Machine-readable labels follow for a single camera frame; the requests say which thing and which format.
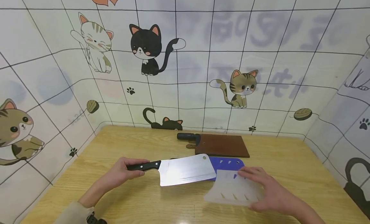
cartoon cat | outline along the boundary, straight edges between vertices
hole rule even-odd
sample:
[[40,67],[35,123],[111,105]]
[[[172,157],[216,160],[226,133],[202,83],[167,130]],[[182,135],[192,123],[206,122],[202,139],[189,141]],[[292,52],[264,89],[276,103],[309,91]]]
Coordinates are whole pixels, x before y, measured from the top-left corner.
[[[366,42],[370,47],[370,35],[366,37]],[[370,89],[370,48],[360,59],[351,75],[344,82],[345,87],[357,88],[362,91]]]
[[113,32],[88,21],[81,13],[78,13],[78,17],[81,22],[81,34],[71,31],[72,37],[83,46],[86,60],[96,72],[110,73],[112,64],[104,52],[112,47]]
[[174,120],[168,119],[167,117],[164,117],[162,121],[162,125],[160,125],[156,122],[151,122],[148,119],[148,117],[146,116],[147,111],[151,111],[155,113],[155,110],[150,107],[147,107],[143,110],[144,119],[151,125],[152,129],[182,130],[182,126],[181,126],[182,120],[174,121]]
[[131,49],[134,55],[143,60],[141,65],[141,74],[155,76],[163,72],[168,63],[170,53],[176,49],[182,49],[186,43],[184,39],[172,39],[167,47],[164,56],[163,66],[159,68],[157,61],[154,59],[160,55],[162,50],[161,31],[157,24],[154,24],[149,30],[130,24]]
[[0,106],[0,148],[12,146],[15,159],[0,159],[0,165],[9,166],[27,160],[44,148],[44,142],[31,136],[33,119],[17,109],[11,99]]
[[251,71],[249,73],[240,73],[240,71],[235,70],[231,75],[230,80],[230,90],[234,93],[234,97],[231,102],[227,98],[226,84],[219,79],[212,80],[209,85],[214,88],[221,88],[224,92],[225,102],[236,108],[247,107],[246,95],[250,95],[256,90],[257,81],[256,76],[258,70]]
[[370,219],[370,201],[366,200],[363,190],[358,185],[353,183],[351,177],[351,169],[357,163],[360,163],[363,166],[365,166],[366,170],[370,173],[369,162],[357,157],[350,159],[347,162],[345,168],[348,182],[346,183],[344,190],[346,191],[346,193],[348,193],[348,195],[356,203],[360,210]]

wooden table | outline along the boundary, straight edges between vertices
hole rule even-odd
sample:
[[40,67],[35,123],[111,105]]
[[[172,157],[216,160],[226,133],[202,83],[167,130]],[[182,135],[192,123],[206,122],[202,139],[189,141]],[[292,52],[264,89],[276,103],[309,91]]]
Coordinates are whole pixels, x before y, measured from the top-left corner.
[[[106,126],[51,187],[22,223],[53,223],[120,156],[151,161],[194,154],[176,131]],[[243,136],[251,155],[247,166],[261,166],[283,186],[311,205],[327,224],[369,223],[366,216],[300,139]],[[160,187],[159,173],[127,181],[95,207],[98,217],[114,223],[298,223],[275,212],[258,214],[246,207],[204,202],[213,182]]]

wristwatch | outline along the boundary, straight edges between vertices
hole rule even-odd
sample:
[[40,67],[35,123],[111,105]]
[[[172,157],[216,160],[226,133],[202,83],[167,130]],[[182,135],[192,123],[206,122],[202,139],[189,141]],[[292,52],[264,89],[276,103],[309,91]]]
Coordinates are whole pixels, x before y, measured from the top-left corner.
[[107,224],[104,219],[97,219],[95,216],[95,212],[93,212],[90,216],[87,217],[86,221],[87,224]]

black knife handle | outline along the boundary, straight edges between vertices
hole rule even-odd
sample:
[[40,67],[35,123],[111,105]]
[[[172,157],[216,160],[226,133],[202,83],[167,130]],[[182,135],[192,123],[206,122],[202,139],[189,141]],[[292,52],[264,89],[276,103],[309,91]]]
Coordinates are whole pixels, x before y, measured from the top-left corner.
[[177,134],[177,139],[195,140],[195,134],[180,132]]
[[134,170],[140,170],[140,171],[148,171],[151,169],[159,170],[161,165],[161,161],[152,161],[144,164],[137,164],[137,165],[129,165],[127,166],[127,170],[134,171]]

person's hand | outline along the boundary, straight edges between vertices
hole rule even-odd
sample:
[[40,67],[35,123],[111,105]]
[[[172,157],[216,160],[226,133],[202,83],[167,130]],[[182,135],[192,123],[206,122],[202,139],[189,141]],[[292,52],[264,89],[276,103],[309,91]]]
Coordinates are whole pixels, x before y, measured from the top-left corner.
[[244,166],[238,171],[244,178],[260,183],[265,189],[265,198],[251,204],[253,211],[262,212],[273,210],[291,216],[296,215],[297,209],[304,202],[280,185],[275,178],[268,175],[263,168]]
[[119,158],[119,160],[112,166],[112,168],[105,173],[96,183],[99,187],[108,192],[114,188],[137,177],[144,176],[145,172],[140,170],[129,171],[127,165],[136,165],[148,163],[146,159],[132,159],[132,158]]
[[148,162],[149,160],[146,159],[130,159],[125,157],[118,159],[112,168],[99,178],[78,202],[85,208],[95,206],[105,193],[117,188],[127,180],[141,177],[145,174],[145,172],[139,170],[129,171],[127,170],[127,165],[144,164]]

